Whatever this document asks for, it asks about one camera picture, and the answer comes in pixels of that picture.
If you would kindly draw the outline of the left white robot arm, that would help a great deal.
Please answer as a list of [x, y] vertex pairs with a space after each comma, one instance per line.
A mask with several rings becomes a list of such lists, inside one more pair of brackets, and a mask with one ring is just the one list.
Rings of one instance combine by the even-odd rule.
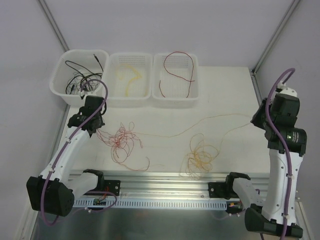
[[48, 166], [38, 177], [31, 176], [26, 183], [33, 210], [65, 217], [76, 199], [89, 191], [95, 195], [104, 191], [104, 174], [100, 170], [86, 169], [76, 179], [68, 179], [80, 149], [104, 126], [106, 110], [105, 98], [89, 95], [84, 106], [69, 119], [63, 143]]

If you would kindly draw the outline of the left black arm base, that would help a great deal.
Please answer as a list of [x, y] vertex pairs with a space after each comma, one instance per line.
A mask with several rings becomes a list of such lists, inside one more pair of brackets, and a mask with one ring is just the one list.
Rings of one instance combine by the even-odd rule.
[[120, 195], [121, 181], [120, 180], [104, 180], [103, 190], [113, 193], [116, 196]]

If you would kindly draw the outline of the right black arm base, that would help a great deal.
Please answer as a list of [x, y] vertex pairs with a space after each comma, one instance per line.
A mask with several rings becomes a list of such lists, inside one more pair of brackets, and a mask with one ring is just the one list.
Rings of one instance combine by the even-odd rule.
[[228, 200], [227, 185], [225, 182], [209, 182], [208, 195], [211, 199], [223, 198]]

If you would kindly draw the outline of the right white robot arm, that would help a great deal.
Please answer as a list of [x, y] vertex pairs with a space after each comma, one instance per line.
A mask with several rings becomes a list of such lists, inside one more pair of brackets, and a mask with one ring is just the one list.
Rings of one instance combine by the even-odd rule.
[[252, 117], [251, 123], [265, 130], [268, 141], [270, 174], [265, 199], [248, 175], [231, 172], [225, 179], [225, 193], [238, 197], [245, 208], [244, 223], [249, 232], [282, 240], [303, 236], [295, 214], [297, 177], [307, 145], [306, 132], [295, 127], [299, 109], [299, 98], [277, 93], [273, 100], [264, 99]]

